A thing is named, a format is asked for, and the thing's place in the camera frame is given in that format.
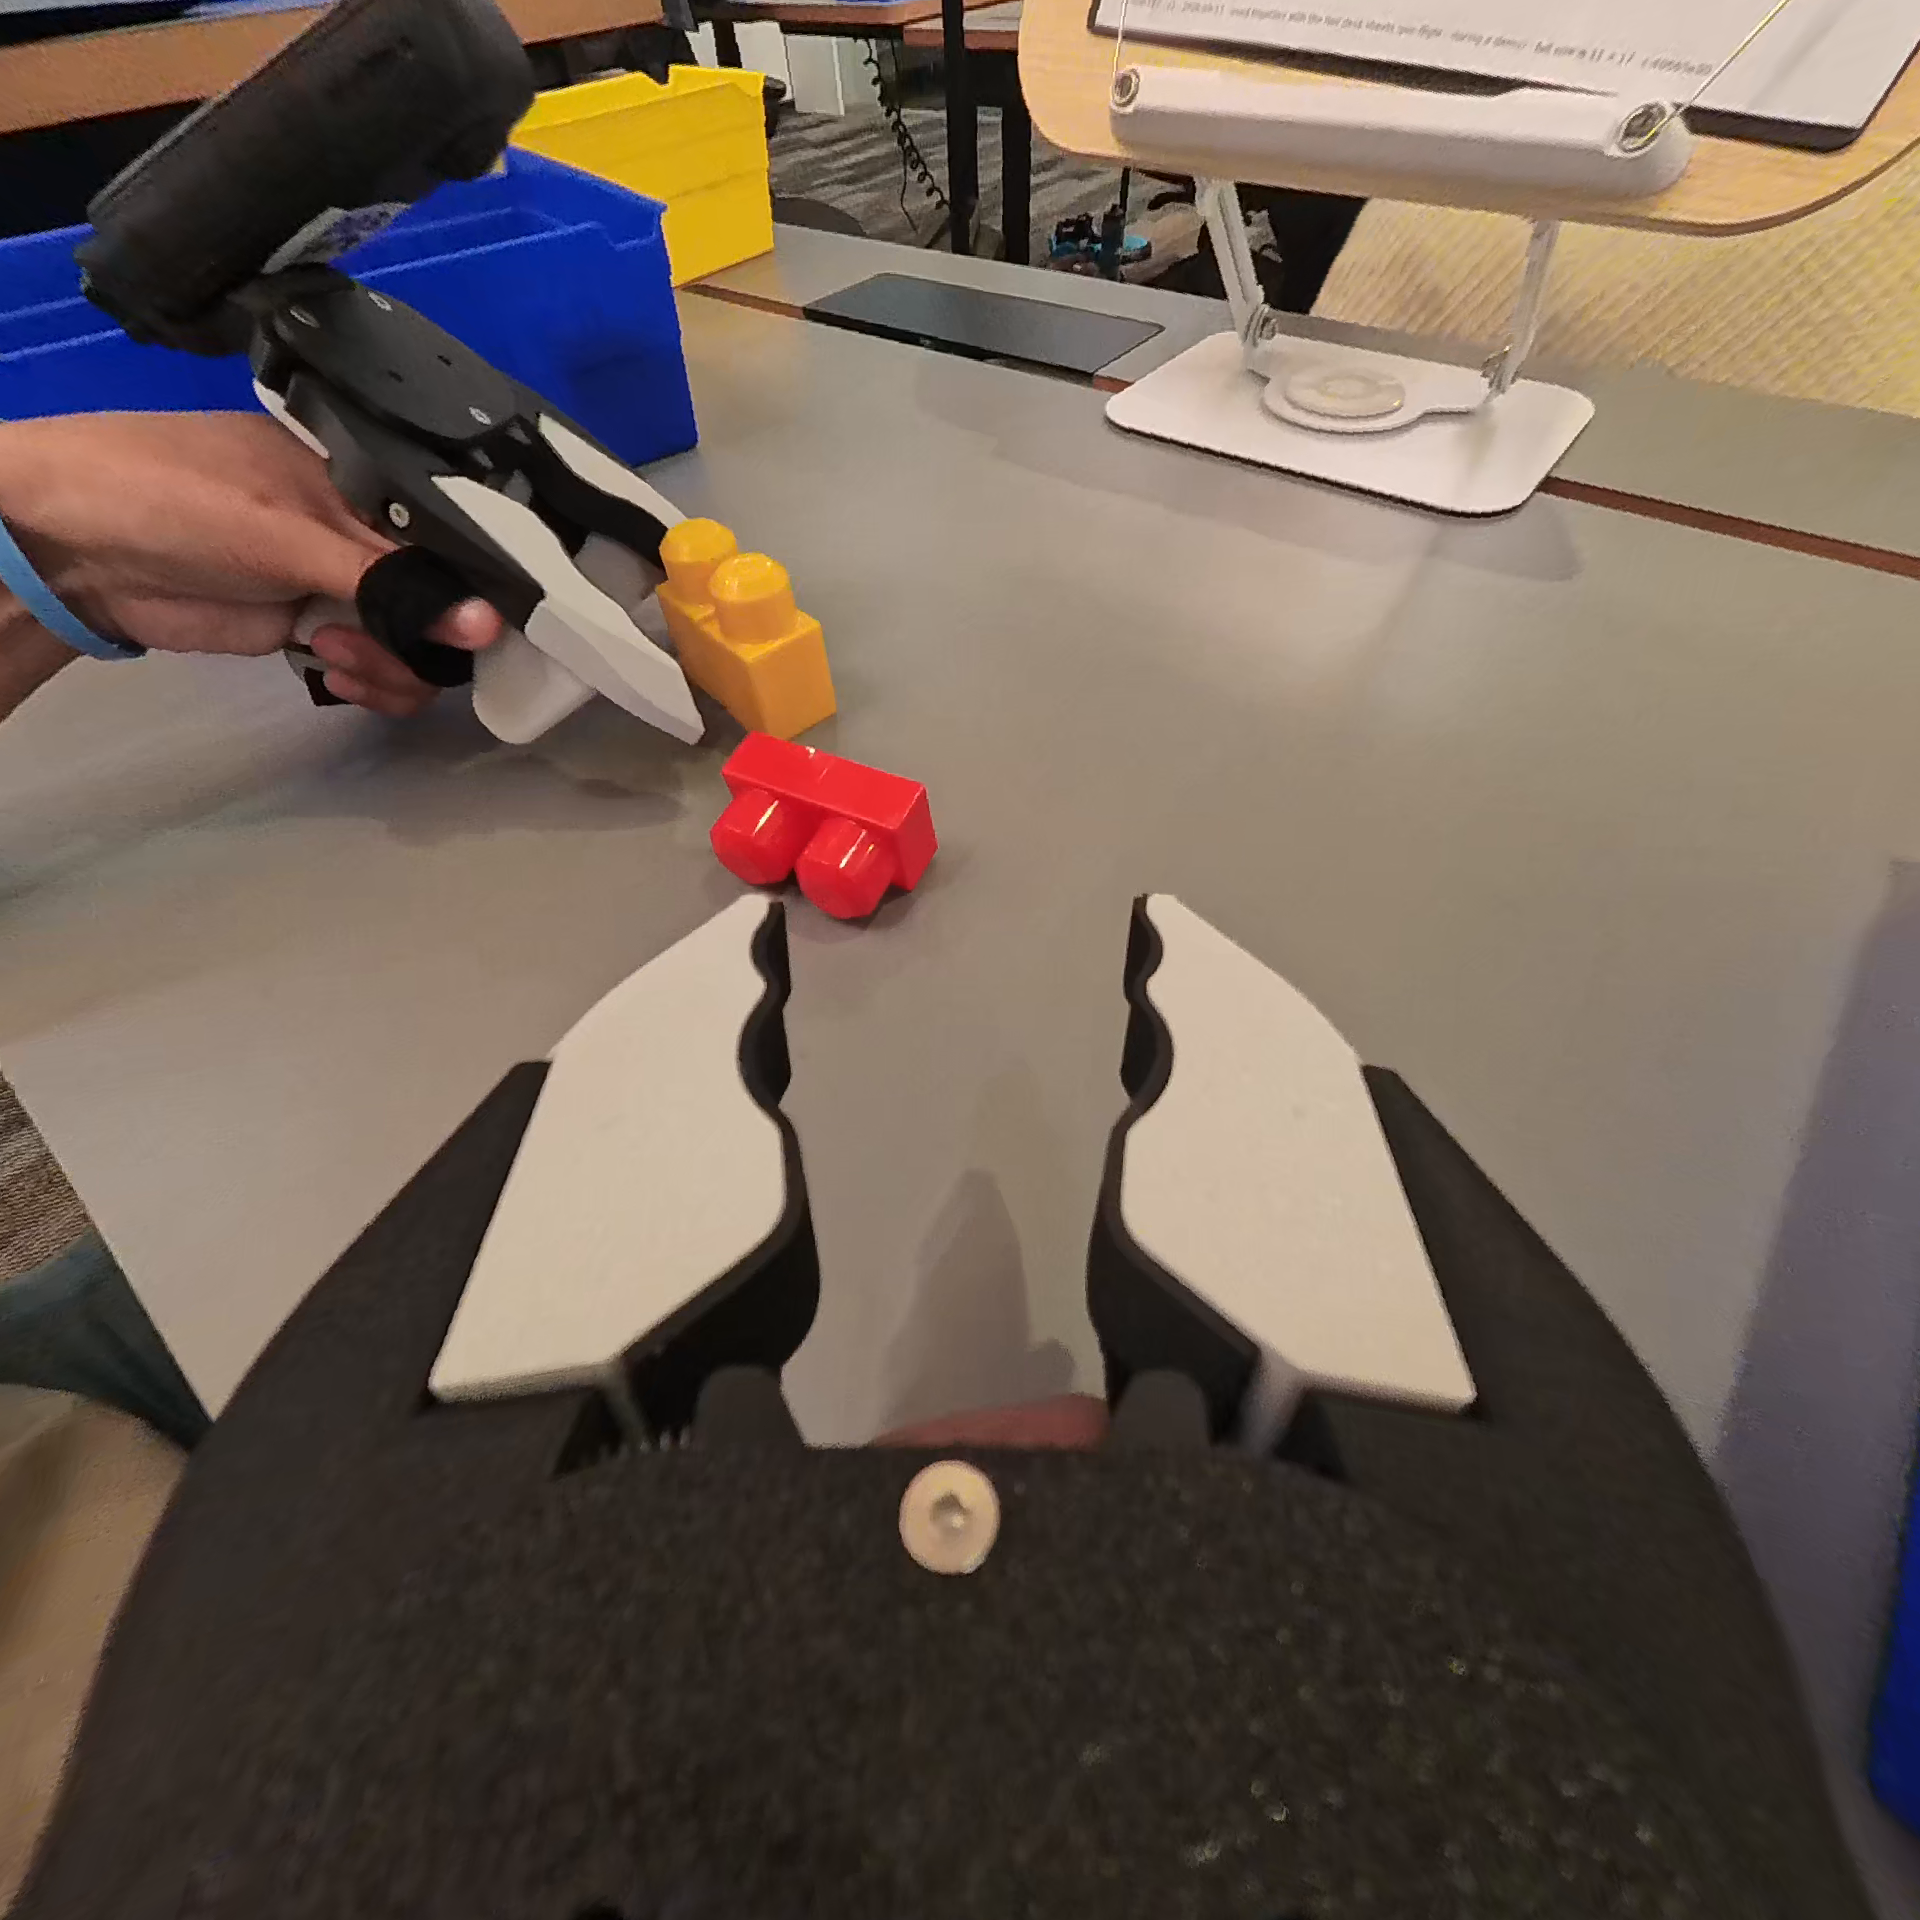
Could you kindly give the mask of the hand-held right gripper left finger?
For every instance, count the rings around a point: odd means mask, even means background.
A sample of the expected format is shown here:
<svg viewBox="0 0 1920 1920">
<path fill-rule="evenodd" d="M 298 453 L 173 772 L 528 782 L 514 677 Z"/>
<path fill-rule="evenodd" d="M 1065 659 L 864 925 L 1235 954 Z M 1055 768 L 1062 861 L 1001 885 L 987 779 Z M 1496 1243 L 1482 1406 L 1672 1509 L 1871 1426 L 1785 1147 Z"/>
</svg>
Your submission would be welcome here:
<svg viewBox="0 0 1920 1920">
<path fill-rule="evenodd" d="M 776 1376 L 817 1309 L 790 1080 L 783 905 L 739 898 L 602 995 L 543 1080 L 427 1389 L 590 1388 L 694 1411 Z"/>
</svg>

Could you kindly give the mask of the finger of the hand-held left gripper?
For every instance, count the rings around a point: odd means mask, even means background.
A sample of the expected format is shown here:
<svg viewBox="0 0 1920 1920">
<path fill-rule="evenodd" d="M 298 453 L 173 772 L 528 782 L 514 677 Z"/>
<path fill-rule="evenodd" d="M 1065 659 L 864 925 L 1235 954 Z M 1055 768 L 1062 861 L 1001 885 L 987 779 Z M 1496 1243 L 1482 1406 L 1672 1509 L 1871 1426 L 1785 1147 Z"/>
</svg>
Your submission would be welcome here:
<svg viewBox="0 0 1920 1920">
<path fill-rule="evenodd" d="M 663 539 L 685 515 L 571 420 L 534 422 L 534 515 L 568 556 L 590 538 L 663 571 Z"/>
<path fill-rule="evenodd" d="M 681 662 L 632 616 L 643 600 L 637 556 L 592 536 L 583 569 L 534 507 L 480 482 L 453 482 L 450 507 L 534 589 L 474 665 L 471 702 L 489 732 L 529 744 L 602 697 L 681 744 L 703 738 Z"/>
</svg>

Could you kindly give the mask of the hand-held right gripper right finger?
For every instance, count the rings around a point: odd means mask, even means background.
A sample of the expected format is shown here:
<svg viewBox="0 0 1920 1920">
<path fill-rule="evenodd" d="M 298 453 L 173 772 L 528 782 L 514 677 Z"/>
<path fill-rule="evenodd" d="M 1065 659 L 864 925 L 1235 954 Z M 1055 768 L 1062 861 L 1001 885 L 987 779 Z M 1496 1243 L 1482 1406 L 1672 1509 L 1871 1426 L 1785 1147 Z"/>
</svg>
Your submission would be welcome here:
<svg viewBox="0 0 1920 1920">
<path fill-rule="evenodd" d="M 1177 897 L 1131 905 L 1122 1112 L 1088 1236 L 1110 1416 L 1175 1376 L 1202 1419 L 1319 1392 L 1440 1413 L 1475 1386 L 1361 1060 Z"/>
</svg>

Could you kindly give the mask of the yellow toy building block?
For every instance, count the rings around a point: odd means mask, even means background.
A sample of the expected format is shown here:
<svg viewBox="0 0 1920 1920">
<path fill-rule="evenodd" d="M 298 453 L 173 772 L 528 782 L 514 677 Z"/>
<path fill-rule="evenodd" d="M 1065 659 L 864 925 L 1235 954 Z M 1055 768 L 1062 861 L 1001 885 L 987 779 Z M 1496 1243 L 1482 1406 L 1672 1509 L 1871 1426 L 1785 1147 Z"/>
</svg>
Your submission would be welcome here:
<svg viewBox="0 0 1920 1920">
<path fill-rule="evenodd" d="M 737 712 L 721 707 L 746 732 L 794 740 L 835 713 L 822 624 L 799 616 L 799 629 L 758 672 L 757 702 Z"/>
<path fill-rule="evenodd" d="M 753 705 L 760 669 L 801 624 L 783 568 L 701 516 L 665 530 L 659 568 L 656 601 L 691 686 L 730 713 Z"/>
</svg>

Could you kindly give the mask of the blue plastic bin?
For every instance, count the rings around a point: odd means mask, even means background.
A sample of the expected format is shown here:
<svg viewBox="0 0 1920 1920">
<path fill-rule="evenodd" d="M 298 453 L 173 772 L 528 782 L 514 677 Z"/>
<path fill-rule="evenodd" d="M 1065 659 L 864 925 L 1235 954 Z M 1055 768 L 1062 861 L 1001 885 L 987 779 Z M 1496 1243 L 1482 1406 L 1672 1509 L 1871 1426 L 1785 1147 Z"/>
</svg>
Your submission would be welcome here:
<svg viewBox="0 0 1920 1920">
<path fill-rule="evenodd" d="M 1864 1779 L 1881 1808 L 1917 1835 L 1917 1480 L 1906 1500 L 1888 1632 L 1866 1716 Z"/>
<path fill-rule="evenodd" d="M 639 467 L 694 449 L 663 205 L 525 150 L 342 259 Z M 248 362 L 131 344 L 85 299 L 85 226 L 1 245 L 1 419 L 257 414 Z"/>
</svg>

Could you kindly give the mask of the red two-stud toy block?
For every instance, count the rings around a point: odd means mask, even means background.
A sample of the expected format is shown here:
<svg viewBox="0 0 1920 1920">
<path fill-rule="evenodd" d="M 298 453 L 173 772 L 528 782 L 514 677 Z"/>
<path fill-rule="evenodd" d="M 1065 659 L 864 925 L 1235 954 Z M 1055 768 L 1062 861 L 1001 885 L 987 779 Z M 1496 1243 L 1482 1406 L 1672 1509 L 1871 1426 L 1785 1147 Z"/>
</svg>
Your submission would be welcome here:
<svg viewBox="0 0 1920 1920">
<path fill-rule="evenodd" d="M 707 834 L 719 866 L 762 889 L 792 883 L 833 921 L 914 894 L 938 846 L 921 782 L 799 740 L 751 732 L 721 779 Z"/>
</svg>

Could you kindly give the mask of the person's left forearm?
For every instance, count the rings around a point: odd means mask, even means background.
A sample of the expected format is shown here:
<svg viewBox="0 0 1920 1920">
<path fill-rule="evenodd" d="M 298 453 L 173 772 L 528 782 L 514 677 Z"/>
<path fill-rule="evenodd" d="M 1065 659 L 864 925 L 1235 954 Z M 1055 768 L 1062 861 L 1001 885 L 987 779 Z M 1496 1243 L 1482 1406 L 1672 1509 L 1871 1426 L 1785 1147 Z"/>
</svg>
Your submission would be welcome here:
<svg viewBox="0 0 1920 1920">
<path fill-rule="evenodd" d="M 74 576 L 72 541 L 59 515 L 63 505 L 59 420 L 3 422 L 1 522 L 11 523 L 61 600 L 72 592 Z M 1 586 L 1 717 L 11 717 L 74 660 Z"/>
</svg>

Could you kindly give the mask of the person's left hand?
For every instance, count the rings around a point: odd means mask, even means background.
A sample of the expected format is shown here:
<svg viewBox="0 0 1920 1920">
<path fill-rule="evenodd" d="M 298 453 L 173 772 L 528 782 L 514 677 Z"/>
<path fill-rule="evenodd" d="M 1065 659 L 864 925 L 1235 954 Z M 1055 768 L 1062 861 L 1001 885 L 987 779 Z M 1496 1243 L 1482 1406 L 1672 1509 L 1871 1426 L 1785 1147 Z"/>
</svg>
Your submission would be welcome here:
<svg viewBox="0 0 1920 1920">
<path fill-rule="evenodd" d="M 393 541 L 264 416 L 61 416 L 63 600 L 151 657 L 277 657 L 303 603 L 349 603 Z"/>
</svg>

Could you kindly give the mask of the wooden side table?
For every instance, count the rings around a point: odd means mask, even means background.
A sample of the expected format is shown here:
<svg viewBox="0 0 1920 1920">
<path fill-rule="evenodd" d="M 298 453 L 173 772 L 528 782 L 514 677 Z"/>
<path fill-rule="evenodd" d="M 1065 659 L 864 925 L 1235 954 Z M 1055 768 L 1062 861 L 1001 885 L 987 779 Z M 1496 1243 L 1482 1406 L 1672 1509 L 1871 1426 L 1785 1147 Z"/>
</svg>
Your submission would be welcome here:
<svg viewBox="0 0 1920 1920">
<path fill-rule="evenodd" d="M 203 16 L 11 43 L 1 51 L 1 133 L 195 106 L 261 69 L 321 11 L 325 4 L 217 8 Z"/>
</svg>

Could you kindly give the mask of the yellow plastic bin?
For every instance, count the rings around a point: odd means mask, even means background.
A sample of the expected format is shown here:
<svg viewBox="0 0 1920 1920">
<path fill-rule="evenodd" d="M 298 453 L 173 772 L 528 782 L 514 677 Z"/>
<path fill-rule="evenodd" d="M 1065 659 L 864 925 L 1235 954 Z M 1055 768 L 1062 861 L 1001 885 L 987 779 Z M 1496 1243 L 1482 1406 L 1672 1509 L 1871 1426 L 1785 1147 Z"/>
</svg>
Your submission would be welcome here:
<svg viewBox="0 0 1920 1920">
<path fill-rule="evenodd" d="M 511 144 L 663 205 L 675 285 L 774 249 L 762 76 L 673 64 L 541 92 Z"/>
</svg>

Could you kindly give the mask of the black flat panel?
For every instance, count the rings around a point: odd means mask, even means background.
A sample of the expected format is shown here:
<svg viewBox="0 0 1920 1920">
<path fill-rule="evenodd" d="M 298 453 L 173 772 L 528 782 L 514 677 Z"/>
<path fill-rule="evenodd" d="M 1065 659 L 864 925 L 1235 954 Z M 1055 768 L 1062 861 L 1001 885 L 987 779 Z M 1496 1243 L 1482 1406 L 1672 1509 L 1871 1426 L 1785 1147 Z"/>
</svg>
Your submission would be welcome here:
<svg viewBox="0 0 1920 1920">
<path fill-rule="evenodd" d="M 810 299 L 801 317 L 977 364 L 1078 379 L 1098 376 L 1162 332 L 1152 321 L 897 273 L 872 274 Z"/>
</svg>

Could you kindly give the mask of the blue wristband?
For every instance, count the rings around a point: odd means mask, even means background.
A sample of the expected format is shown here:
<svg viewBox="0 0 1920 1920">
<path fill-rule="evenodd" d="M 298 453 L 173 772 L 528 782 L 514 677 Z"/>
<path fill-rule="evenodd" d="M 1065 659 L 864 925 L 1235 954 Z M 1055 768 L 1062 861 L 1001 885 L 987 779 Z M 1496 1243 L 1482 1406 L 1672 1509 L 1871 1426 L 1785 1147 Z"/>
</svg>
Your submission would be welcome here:
<svg viewBox="0 0 1920 1920">
<path fill-rule="evenodd" d="M 1 522 L 1 586 L 25 616 L 61 643 L 72 657 L 96 660 L 139 660 L 149 651 L 131 643 L 94 632 L 40 576 L 8 522 Z"/>
</svg>

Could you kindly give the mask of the white book stand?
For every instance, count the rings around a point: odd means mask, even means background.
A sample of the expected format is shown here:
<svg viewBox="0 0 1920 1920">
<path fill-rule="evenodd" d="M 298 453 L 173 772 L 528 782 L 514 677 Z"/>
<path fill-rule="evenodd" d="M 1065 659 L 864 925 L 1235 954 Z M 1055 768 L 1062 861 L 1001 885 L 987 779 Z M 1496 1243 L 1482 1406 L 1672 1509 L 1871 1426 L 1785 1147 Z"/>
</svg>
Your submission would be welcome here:
<svg viewBox="0 0 1920 1920">
<path fill-rule="evenodd" d="M 1693 150 L 1681 108 L 1663 100 L 1554 86 L 1298 86 L 1162 64 L 1117 69 L 1110 122 L 1146 150 L 1184 141 L 1214 165 L 1195 188 L 1232 332 L 1110 397 L 1109 420 L 1139 440 L 1475 520 L 1527 504 L 1593 419 L 1584 394 L 1520 377 L 1558 222 L 1533 222 L 1503 347 L 1469 369 L 1286 324 L 1261 296 L 1235 181 L 1321 160 L 1474 203 L 1584 205 L 1654 197 Z"/>
</svg>

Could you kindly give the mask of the printed instruction sheet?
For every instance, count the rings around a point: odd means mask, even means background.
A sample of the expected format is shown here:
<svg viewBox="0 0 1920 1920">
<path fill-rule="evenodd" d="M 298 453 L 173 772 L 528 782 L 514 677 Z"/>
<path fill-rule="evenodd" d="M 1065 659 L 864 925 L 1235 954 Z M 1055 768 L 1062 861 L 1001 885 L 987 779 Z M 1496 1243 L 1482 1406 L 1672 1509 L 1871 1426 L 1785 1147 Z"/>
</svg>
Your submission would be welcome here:
<svg viewBox="0 0 1920 1920">
<path fill-rule="evenodd" d="M 1914 59 L 1914 2 L 1098 2 L 1094 34 L 1666 98 L 1695 133 L 1834 154 Z"/>
</svg>

